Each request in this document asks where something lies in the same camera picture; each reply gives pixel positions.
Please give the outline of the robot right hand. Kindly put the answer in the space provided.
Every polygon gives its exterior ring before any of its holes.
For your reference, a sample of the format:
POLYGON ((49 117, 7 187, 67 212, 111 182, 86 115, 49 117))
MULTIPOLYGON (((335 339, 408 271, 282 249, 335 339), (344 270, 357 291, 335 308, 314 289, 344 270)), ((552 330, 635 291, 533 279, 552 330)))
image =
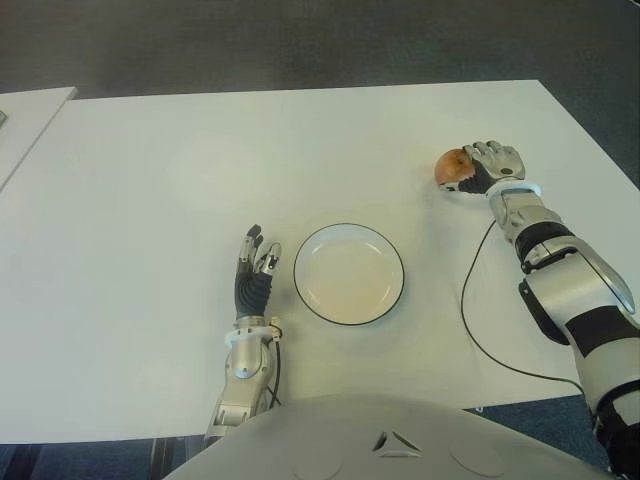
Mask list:
POLYGON ((444 153, 434 168, 441 190, 485 194, 503 181, 522 181, 526 169, 519 153, 497 141, 474 142, 444 153))

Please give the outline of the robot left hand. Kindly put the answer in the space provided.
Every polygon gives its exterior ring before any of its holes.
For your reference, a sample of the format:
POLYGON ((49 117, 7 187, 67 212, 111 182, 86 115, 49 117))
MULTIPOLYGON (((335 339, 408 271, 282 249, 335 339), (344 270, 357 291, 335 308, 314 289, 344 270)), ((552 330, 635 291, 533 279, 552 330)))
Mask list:
POLYGON ((264 241, 262 227, 254 224, 242 240, 234 280, 236 319, 263 317, 271 295, 272 281, 281 259, 281 245, 272 243, 260 257, 264 241))

